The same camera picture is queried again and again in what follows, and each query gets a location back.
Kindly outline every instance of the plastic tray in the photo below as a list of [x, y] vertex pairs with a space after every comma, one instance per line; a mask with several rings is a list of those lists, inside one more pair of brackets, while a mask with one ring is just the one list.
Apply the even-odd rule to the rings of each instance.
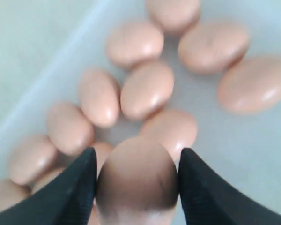
[[[45, 133], [44, 116], [58, 100], [77, 103], [81, 73], [104, 67], [118, 78], [126, 72], [115, 68], [104, 54], [109, 31], [122, 21], [146, 16], [142, 0], [101, 0], [73, 32], [55, 60], [0, 127], [0, 179], [7, 176], [6, 159], [23, 136]], [[281, 55], [281, 9], [267, 0], [204, 0], [202, 20], [236, 20], [252, 33], [247, 55]], [[177, 58], [176, 38], [166, 38], [163, 59], [175, 70], [176, 84], [169, 107], [192, 113], [199, 126], [193, 148], [224, 179], [257, 202], [281, 213], [281, 102], [261, 114], [237, 117], [223, 111], [216, 99], [220, 75], [199, 76], [187, 72]], [[137, 134], [140, 123], [121, 119], [110, 130], [98, 130], [99, 138], [117, 144]], [[185, 224], [179, 204], [176, 225]]]

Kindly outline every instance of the eggshell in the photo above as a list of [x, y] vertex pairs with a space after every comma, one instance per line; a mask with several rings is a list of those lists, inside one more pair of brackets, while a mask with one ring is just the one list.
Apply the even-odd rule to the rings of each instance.
[[58, 151], [45, 135], [25, 138], [8, 160], [10, 179], [18, 185], [28, 185], [56, 162]]
[[28, 198], [28, 189], [18, 186], [10, 180], [0, 180], [0, 212]]
[[160, 57], [164, 35], [147, 21], [127, 22], [111, 32], [106, 42], [107, 57], [125, 69]]
[[53, 144], [66, 155], [79, 155], [94, 139], [93, 126], [71, 103], [56, 103], [48, 112], [46, 125]]
[[96, 151], [97, 156], [97, 174], [99, 176], [99, 173], [101, 171], [101, 168], [106, 161], [109, 154], [112, 152], [113, 147], [105, 142], [96, 142], [93, 144], [93, 148]]
[[184, 66], [198, 74], [213, 74], [227, 69], [244, 57], [250, 35], [236, 22], [204, 22], [180, 40], [178, 54]]
[[121, 91], [122, 112], [130, 120], [143, 120], [160, 109], [172, 96], [173, 70], [162, 61], [137, 67]]
[[119, 117], [119, 93], [117, 81], [108, 72], [89, 70], [79, 85], [81, 109], [95, 126], [110, 128]]
[[178, 174], [167, 150], [143, 137], [120, 143], [97, 182], [101, 224], [170, 225], [178, 199]]
[[100, 225], [99, 212], [95, 205], [93, 206], [92, 212], [90, 214], [88, 225]]
[[58, 177], [58, 175], [60, 175], [64, 169], [65, 169], [64, 167], [56, 168], [56, 169], [53, 169], [53, 170], [49, 171], [48, 173], [44, 174], [34, 184], [32, 190], [31, 190], [31, 194], [33, 195], [34, 193], [38, 192], [40, 189], [45, 187], [47, 184], [49, 184], [52, 180], [54, 180], [56, 177]]
[[281, 58], [255, 57], [244, 60], [222, 77], [218, 99], [227, 110], [254, 114], [281, 100]]
[[192, 115], [176, 109], [166, 109], [147, 120], [140, 135], [159, 142], [173, 160], [180, 158], [183, 148], [191, 147], [197, 137], [197, 124]]
[[178, 35], [199, 20], [201, 0], [146, 0], [146, 8], [163, 31]]

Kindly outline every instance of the egg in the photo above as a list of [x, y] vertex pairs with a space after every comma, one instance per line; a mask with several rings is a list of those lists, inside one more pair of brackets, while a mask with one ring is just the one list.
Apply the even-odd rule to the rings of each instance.
[[29, 197], [28, 189], [10, 180], [0, 180], [0, 212], [16, 205]]
[[164, 35], [159, 28], [147, 21], [133, 21], [111, 32], [105, 51], [111, 62], [131, 69], [143, 61], [158, 59], [163, 45]]
[[201, 0], [146, 0], [151, 20], [170, 34], [182, 34], [197, 23]]
[[97, 181], [103, 225], [170, 225], [177, 200], [178, 174], [169, 153], [139, 136], [113, 150]]
[[64, 154], [79, 155], [94, 139], [94, 128], [77, 106], [56, 103], [46, 118], [48, 136]]
[[18, 185], [28, 185], [39, 178], [57, 160], [58, 151], [45, 135], [26, 137], [8, 159], [8, 174]]
[[95, 205], [93, 206], [92, 212], [90, 214], [89, 222], [87, 225], [100, 225], [99, 212]]
[[173, 70], [160, 60], [138, 66], [121, 91], [121, 108], [126, 118], [143, 120], [160, 109], [172, 96]]
[[147, 120], [140, 129], [140, 135], [159, 142], [174, 161], [180, 158], [183, 148], [191, 147], [197, 137], [194, 117], [177, 109], [166, 109]]
[[204, 22], [180, 40], [182, 64], [198, 74], [222, 72], [241, 60], [250, 46], [248, 30], [236, 22]]
[[105, 142], [96, 142], [93, 144], [93, 148], [95, 149], [96, 156], [97, 156], [97, 174], [101, 171], [101, 168], [106, 161], [107, 157], [113, 150], [113, 147]]
[[54, 180], [56, 177], [58, 177], [64, 169], [65, 169], [64, 167], [55, 168], [55, 169], [49, 171], [48, 173], [44, 174], [33, 185], [33, 188], [31, 190], [31, 194], [32, 195], [35, 194], [40, 189], [42, 189], [47, 184], [49, 184], [52, 180]]
[[79, 102], [93, 125], [110, 128], [119, 117], [119, 86], [108, 72], [92, 69], [84, 74], [79, 85]]
[[281, 58], [261, 56], [243, 60], [222, 77], [218, 99], [228, 111], [248, 115], [281, 100]]

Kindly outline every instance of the brown egg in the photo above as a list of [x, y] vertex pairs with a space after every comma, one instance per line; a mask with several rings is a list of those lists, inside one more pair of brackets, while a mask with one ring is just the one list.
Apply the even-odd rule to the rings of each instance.
[[143, 120], [160, 109], [172, 96], [173, 70], [162, 61], [137, 67], [121, 91], [121, 108], [130, 120]]
[[45, 187], [47, 184], [49, 184], [52, 180], [54, 180], [56, 177], [58, 177], [58, 175], [60, 175], [64, 169], [65, 169], [64, 167], [56, 168], [56, 169], [53, 169], [53, 170], [49, 171], [48, 173], [44, 174], [34, 184], [32, 190], [31, 190], [31, 194], [33, 195], [34, 193], [36, 193], [37, 191], [39, 191], [40, 189]]
[[167, 150], [143, 137], [120, 143], [97, 182], [101, 224], [170, 225], [178, 199], [178, 174]]
[[0, 212], [28, 198], [28, 189], [14, 184], [10, 180], [0, 180]]
[[92, 212], [90, 214], [88, 225], [100, 225], [99, 212], [95, 205], [93, 206]]
[[244, 57], [250, 45], [246, 28], [235, 22], [205, 22], [180, 40], [178, 54], [187, 69], [218, 73]]
[[182, 34], [199, 20], [201, 0], [146, 0], [146, 8], [165, 32]]
[[167, 109], [147, 120], [140, 135], [159, 142], [176, 161], [183, 148], [193, 145], [197, 131], [192, 115], [181, 110]]
[[94, 139], [94, 129], [80, 108], [60, 102], [47, 115], [47, 131], [53, 144], [66, 155], [79, 155]]
[[88, 71], [79, 85], [79, 101], [83, 113], [96, 126], [110, 128], [119, 117], [119, 86], [102, 69]]
[[9, 157], [9, 177], [18, 185], [28, 185], [48, 170], [57, 156], [58, 151], [47, 136], [29, 136]]
[[112, 152], [113, 147], [105, 142], [96, 142], [93, 144], [97, 156], [97, 174], [99, 176], [100, 170], [106, 161], [109, 154]]
[[219, 85], [221, 105], [236, 114], [253, 114], [281, 100], [281, 58], [244, 60], [228, 70]]
[[162, 31], [150, 22], [127, 22], [110, 34], [105, 50], [113, 63], [131, 69], [143, 61], [159, 58], [163, 44]]

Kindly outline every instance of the white plastic container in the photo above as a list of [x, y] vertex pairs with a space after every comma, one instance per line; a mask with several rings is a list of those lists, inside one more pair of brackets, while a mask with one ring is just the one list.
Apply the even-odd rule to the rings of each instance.
[[[57, 100], [77, 103], [76, 88], [83, 70], [104, 67], [120, 83], [126, 76], [104, 54], [104, 42], [115, 25], [146, 16], [142, 0], [101, 0], [92, 7], [56, 59], [39, 75], [0, 127], [0, 178], [7, 176], [6, 159], [23, 136], [45, 133], [44, 116]], [[203, 0], [202, 20], [227, 18], [246, 24], [253, 36], [249, 55], [281, 55], [281, 8], [268, 0]], [[237, 117], [223, 111], [216, 99], [220, 75], [195, 76], [180, 65], [178, 40], [167, 38], [163, 59], [176, 73], [170, 107], [192, 113], [199, 134], [194, 150], [240, 191], [281, 213], [281, 103], [261, 114]], [[126, 120], [99, 136], [117, 144], [137, 134], [140, 123]], [[175, 225], [185, 224], [179, 204]]]

